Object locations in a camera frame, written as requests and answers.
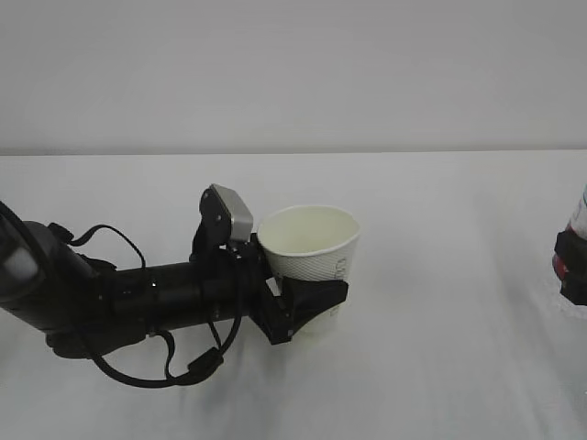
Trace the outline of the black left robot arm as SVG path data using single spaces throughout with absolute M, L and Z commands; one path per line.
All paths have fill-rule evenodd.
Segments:
M 79 252 L 93 229 L 75 236 L 3 207 L 1 306 L 39 330 L 55 355 L 78 359 L 193 325 L 229 321 L 236 333 L 245 318 L 278 345 L 347 299 L 349 286 L 338 278 L 288 275 L 281 293 L 272 293 L 268 254 L 242 200 L 208 189 L 199 210 L 187 261 L 118 269 Z

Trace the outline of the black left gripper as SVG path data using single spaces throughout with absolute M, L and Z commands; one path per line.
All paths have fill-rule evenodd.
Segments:
M 344 280 L 282 279 L 282 301 L 274 296 L 267 280 L 271 268 L 257 234 L 247 242 L 232 243 L 236 258 L 240 302 L 246 316 L 272 345 L 289 343 L 319 315 L 347 300 L 349 284 Z

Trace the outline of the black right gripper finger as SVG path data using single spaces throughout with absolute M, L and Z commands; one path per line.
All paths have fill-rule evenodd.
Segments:
M 573 231 L 559 232 L 554 252 L 560 294 L 572 304 L 586 304 L 586 240 Z

